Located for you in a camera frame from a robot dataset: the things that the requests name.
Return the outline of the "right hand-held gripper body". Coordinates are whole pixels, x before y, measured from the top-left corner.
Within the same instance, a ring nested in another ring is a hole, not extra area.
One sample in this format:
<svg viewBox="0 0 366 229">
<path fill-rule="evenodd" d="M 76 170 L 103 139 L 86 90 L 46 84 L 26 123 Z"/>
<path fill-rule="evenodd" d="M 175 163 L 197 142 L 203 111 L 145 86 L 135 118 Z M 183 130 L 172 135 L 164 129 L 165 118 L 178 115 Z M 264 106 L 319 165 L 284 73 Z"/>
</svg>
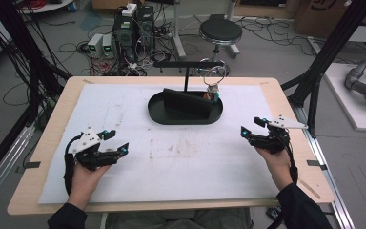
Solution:
<svg viewBox="0 0 366 229">
<path fill-rule="evenodd" d="M 255 135 L 249 138 L 249 143 L 256 147 L 268 151 L 271 154 L 284 150 L 290 144 L 289 129 L 307 129 L 308 126 L 297 120 L 284 115 L 279 115 L 273 120 L 268 120 L 267 135 Z"/>
</svg>

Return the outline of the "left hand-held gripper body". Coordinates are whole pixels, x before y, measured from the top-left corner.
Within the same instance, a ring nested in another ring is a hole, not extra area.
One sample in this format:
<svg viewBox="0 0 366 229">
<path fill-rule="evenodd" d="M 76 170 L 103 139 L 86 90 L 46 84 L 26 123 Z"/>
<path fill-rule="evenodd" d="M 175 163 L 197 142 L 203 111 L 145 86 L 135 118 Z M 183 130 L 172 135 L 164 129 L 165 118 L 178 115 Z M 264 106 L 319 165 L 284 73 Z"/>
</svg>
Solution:
<svg viewBox="0 0 366 229">
<path fill-rule="evenodd" d="M 101 140 L 91 127 L 85 132 L 81 132 L 68 143 L 71 147 L 74 141 L 79 140 L 77 146 L 68 152 L 68 170 L 72 171 L 74 164 L 78 162 L 90 171 L 95 171 L 98 167 L 116 164 L 122 156 L 116 155 L 115 151 L 100 152 Z"/>
</svg>

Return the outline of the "black key rack with tray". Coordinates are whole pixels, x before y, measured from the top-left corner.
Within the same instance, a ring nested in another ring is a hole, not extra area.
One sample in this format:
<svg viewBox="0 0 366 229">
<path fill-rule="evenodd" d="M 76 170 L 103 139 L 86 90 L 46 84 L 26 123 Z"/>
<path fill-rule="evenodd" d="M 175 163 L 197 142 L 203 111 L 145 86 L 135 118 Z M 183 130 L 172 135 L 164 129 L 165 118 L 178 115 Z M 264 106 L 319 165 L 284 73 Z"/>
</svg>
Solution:
<svg viewBox="0 0 366 229">
<path fill-rule="evenodd" d="M 220 67 L 222 63 L 220 62 L 156 62 L 154 64 L 156 68 L 185 68 L 186 76 L 184 81 L 184 90 L 183 92 L 189 92 L 189 71 L 190 68 L 197 69 L 207 69 L 212 67 Z M 151 97 L 148 102 L 148 111 L 150 118 L 158 123 L 163 125 L 208 125 L 215 123 L 222 115 L 223 111 L 223 103 L 218 96 L 211 96 L 208 98 L 206 96 L 207 92 L 203 92 L 204 98 L 210 99 L 213 103 L 213 107 L 211 110 L 211 114 L 206 119 L 201 119 L 198 117 L 194 117 L 192 115 L 182 114 L 180 112 L 175 112 L 167 109 L 164 106 L 164 97 L 162 92 L 155 94 Z"/>
</svg>

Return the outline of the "black wallet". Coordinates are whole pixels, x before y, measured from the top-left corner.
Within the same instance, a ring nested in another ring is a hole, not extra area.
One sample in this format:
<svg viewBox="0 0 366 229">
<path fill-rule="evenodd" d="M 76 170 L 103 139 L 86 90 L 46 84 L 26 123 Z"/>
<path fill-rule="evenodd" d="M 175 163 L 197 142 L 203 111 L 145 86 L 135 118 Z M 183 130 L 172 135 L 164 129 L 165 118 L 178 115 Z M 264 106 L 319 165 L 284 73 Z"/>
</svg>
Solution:
<svg viewBox="0 0 366 229">
<path fill-rule="evenodd" d="M 165 88 L 162 94 L 164 106 L 169 110 L 201 119 L 206 119 L 211 114 L 213 103 L 210 99 L 203 97 L 203 92 L 183 92 Z"/>
</svg>

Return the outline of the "person's left hand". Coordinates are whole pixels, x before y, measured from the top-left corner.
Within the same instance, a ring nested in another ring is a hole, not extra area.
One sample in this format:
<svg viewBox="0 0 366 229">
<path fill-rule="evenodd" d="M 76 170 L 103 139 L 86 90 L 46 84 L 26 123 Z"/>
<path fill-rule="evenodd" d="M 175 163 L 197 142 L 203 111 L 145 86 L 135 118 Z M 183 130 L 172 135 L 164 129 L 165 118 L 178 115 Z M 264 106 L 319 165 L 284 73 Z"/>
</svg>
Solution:
<svg viewBox="0 0 366 229">
<path fill-rule="evenodd" d="M 111 165 L 99 167 L 95 171 L 90 171 L 77 163 L 74 167 L 71 193 L 67 203 L 84 210 L 92 194 L 94 193 L 100 179 L 111 168 Z"/>
</svg>

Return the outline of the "person's right hand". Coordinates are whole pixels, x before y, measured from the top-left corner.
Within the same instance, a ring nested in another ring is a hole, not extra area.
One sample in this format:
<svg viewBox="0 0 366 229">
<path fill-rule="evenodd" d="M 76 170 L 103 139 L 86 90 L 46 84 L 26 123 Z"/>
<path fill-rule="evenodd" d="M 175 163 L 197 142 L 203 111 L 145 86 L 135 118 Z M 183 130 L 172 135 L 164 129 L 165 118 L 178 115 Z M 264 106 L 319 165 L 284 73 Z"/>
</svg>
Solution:
<svg viewBox="0 0 366 229">
<path fill-rule="evenodd" d="M 290 158 L 285 150 L 275 154 L 271 154 L 260 148 L 256 148 L 256 151 L 265 160 L 272 180 L 279 191 L 293 182 L 290 175 Z"/>
</svg>

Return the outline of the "white foam mat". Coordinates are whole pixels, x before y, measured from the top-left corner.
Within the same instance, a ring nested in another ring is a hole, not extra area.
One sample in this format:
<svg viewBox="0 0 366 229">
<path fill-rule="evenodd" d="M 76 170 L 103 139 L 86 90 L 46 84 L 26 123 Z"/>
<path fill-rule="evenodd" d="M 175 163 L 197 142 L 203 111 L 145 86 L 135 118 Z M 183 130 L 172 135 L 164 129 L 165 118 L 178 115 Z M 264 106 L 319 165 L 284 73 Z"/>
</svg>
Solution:
<svg viewBox="0 0 366 229">
<path fill-rule="evenodd" d="M 255 117 L 271 118 L 258 86 L 224 85 L 222 116 L 210 125 L 160 125 L 149 116 L 149 99 L 160 85 L 89 84 L 83 87 L 51 161 L 40 203 L 62 203 L 64 154 L 77 145 L 75 136 L 88 128 L 114 130 L 102 150 L 129 146 L 92 196 L 98 202 L 161 202 L 272 198 L 276 188 L 264 160 L 241 137 L 246 127 L 265 129 Z"/>
</svg>

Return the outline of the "small black floor device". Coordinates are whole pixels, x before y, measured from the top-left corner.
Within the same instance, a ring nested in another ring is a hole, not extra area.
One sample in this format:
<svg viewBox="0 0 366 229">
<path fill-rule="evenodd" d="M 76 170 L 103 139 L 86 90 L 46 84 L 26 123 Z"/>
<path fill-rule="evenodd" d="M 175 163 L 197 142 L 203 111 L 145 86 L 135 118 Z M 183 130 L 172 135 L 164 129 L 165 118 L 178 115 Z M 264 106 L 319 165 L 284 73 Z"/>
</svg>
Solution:
<svg viewBox="0 0 366 229">
<path fill-rule="evenodd" d="M 271 220 L 276 220 L 278 218 L 278 216 L 281 213 L 281 207 L 280 206 L 272 206 L 272 207 L 268 207 L 266 210 L 266 215 L 271 219 Z"/>
</svg>

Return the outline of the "white platform board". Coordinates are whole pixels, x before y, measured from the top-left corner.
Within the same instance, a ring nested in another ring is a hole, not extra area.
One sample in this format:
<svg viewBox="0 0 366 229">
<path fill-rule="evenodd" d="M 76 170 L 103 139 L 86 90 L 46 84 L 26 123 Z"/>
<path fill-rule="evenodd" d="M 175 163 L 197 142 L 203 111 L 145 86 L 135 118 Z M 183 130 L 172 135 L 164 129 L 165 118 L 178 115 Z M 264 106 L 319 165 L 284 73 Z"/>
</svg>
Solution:
<svg viewBox="0 0 366 229">
<path fill-rule="evenodd" d="M 326 71 L 325 79 L 353 127 L 358 131 L 366 131 L 366 99 L 344 86 L 347 73 L 354 67 L 352 64 L 333 63 Z"/>
</svg>

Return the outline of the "white power supply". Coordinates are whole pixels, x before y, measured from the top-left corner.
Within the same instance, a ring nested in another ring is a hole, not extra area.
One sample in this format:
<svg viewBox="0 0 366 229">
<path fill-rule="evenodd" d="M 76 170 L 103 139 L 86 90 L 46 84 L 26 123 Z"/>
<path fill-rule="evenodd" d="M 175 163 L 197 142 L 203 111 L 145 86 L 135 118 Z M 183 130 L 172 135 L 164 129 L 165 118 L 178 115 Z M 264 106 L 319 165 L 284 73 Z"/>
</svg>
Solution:
<svg viewBox="0 0 366 229">
<path fill-rule="evenodd" d="M 110 34 L 103 35 L 103 53 L 106 58 L 112 59 L 114 58 L 114 47 L 112 42 L 112 36 Z"/>
<path fill-rule="evenodd" d="M 95 34 L 89 41 L 88 48 L 92 58 L 100 58 L 103 54 L 103 35 Z"/>
</svg>

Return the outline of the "person's grey pants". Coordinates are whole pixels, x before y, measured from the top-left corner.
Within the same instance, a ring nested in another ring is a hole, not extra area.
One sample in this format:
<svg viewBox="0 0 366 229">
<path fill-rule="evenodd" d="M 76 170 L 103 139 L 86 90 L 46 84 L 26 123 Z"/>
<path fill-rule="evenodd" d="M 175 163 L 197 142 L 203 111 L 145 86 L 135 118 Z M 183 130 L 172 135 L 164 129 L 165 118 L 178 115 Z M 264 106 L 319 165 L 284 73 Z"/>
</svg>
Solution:
<svg viewBox="0 0 366 229">
<path fill-rule="evenodd" d="M 253 229 L 250 209 L 195 210 L 192 216 L 168 211 L 109 214 L 106 229 Z"/>
</svg>

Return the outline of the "black round stool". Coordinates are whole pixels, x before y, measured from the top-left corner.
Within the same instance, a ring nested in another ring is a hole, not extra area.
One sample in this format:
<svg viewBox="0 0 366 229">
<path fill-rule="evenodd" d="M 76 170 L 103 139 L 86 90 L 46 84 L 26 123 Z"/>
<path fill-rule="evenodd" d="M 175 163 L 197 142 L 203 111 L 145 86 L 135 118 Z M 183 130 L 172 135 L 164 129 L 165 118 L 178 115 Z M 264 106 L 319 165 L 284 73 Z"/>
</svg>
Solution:
<svg viewBox="0 0 366 229">
<path fill-rule="evenodd" d="M 235 22 L 226 19 L 222 14 L 212 14 L 208 20 L 202 22 L 199 27 L 199 35 L 202 39 L 214 44 L 213 56 L 204 58 L 202 62 L 220 62 L 220 69 L 226 76 L 230 73 L 230 67 L 219 59 L 221 46 L 235 45 L 242 37 L 242 29 Z"/>
</svg>

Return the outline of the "cardboard box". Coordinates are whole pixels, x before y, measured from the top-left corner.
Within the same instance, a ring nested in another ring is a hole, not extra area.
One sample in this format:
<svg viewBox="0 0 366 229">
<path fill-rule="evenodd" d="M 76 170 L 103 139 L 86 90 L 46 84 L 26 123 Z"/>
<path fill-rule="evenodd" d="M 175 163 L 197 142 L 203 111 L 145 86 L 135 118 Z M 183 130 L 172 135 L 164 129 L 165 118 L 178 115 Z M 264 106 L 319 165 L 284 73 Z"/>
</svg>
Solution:
<svg viewBox="0 0 366 229">
<path fill-rule="evenodd" d="M 328 38 L 354 0 L 301 0 L 295 33 Z"/>
</svg>

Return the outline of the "white power strip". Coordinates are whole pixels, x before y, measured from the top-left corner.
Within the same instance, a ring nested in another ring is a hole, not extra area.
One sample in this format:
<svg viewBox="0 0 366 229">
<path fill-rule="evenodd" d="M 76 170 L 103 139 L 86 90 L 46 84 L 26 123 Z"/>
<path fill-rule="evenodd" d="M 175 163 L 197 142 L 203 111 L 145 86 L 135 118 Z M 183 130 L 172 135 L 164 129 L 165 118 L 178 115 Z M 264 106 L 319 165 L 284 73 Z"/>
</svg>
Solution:
<svg viewBox="0 0 366 229">
<path fill-rule="evenodd" d="M 123 16 L 133 17 L 137 10 L 137 5 L 134 3 L 129 3 L 125 9 L 122 10 Z"/>
</svg>

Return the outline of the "white round table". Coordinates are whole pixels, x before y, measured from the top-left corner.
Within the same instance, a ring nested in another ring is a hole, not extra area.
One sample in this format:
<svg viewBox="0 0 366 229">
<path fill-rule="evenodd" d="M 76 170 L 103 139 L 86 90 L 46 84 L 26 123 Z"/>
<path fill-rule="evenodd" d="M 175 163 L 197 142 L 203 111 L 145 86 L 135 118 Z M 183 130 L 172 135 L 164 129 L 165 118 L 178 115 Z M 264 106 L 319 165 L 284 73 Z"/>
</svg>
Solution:
<svg viewBox="0 0 366 229">
<path fill-rule="evenodd" d="M 73 1 L 74 0 L 62 0 L 62 2 L 61 3 L 58 3 L 58 4 L 46 3 L 41 8 L 32 8 L 32 7 L 27 7 L 26 5 L 24 5 L 21 8 L 21 11 L 23 13 L 40 13 L 40 12 L 47 12 L 47 11 L 52 11 L 52 10 L 58 10 L 58 9 L 62 9 L 64 7 L 66 7 L 67 5 L 69 5 L 70 3 L 72 3 Z"/>
</svg>

